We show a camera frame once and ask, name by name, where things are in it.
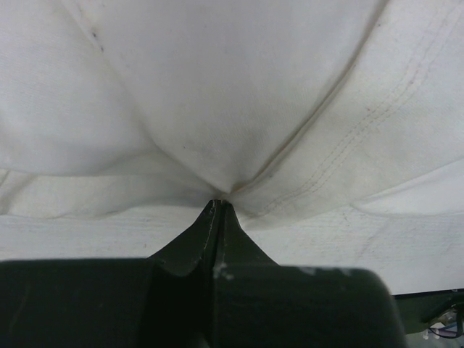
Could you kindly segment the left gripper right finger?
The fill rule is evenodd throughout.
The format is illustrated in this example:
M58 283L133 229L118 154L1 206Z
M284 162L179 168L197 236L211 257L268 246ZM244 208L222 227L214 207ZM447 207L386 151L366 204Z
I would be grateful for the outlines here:
M212 273L214 347L404 347L396 305L373 272L279 265L223 204Z

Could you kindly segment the cream white t-shirt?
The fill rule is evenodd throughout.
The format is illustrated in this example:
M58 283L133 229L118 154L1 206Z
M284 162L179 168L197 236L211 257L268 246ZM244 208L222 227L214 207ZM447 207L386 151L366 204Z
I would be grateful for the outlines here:
M463 211L461 1L3 1L1 212Z

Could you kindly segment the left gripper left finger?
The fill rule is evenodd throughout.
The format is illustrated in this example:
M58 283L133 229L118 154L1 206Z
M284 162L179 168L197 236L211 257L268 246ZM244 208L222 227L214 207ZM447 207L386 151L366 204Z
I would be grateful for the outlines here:
M220 204L150 257L1 263L3 347L198 347Z

